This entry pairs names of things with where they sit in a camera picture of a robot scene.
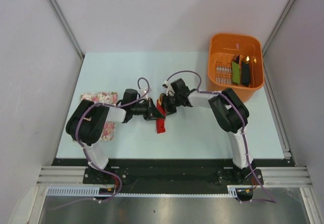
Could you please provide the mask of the red paper napkin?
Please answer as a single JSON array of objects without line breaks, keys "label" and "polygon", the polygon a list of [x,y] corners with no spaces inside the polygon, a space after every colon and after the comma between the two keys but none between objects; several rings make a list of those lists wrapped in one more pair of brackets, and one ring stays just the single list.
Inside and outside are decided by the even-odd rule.
[{"label": "red paper napkin", "polygon": [[[156,105],[158,111],[164,116],[166,117],[166,112],[164,111],[164,109],[162,108],[161,106],[161,102],[160,102],[160,99],[157,100],[157,105]],[[165,119],[157,119],[156,120],[156,132],[158,134],[160,133],[164,133],[166,132],[166,129],[165,129]]]}]

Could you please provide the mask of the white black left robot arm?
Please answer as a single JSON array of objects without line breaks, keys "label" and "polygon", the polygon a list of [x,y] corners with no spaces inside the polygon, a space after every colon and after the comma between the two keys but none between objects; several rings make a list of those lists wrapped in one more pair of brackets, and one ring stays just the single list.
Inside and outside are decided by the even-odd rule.
[{"label": "white black left robot arm", "polygon": [[84,99],[69,118],[65,131],[79,143],[88,165],[96,169],[94,177],[100,183],[107,183],[112,177],[112,171],[106,167],[109,159],[99,142],[106,122],[127,123],[134,115],[142,115],[146,121],[165,119],[147,94],[140,95],[135,89],[126,89],[117,106]]}]

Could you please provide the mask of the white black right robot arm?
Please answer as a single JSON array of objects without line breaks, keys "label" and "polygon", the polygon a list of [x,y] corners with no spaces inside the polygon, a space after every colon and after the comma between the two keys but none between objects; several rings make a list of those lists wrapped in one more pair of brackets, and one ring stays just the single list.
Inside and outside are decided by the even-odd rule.
[{"label": "white black right robot arm", "polygon": [[250,113],[234,90],[229,87],[214,92],[189,89],[181,78],[172,83],[165,81],[163,87],[167,90],[160,95],[157,102],[167,115],[176,113],[180,106],[211,109],[217,123],[227,132],[230,140],[235,166],[234,180],[239,184],[246,184],[255,169],[246,138]]}]

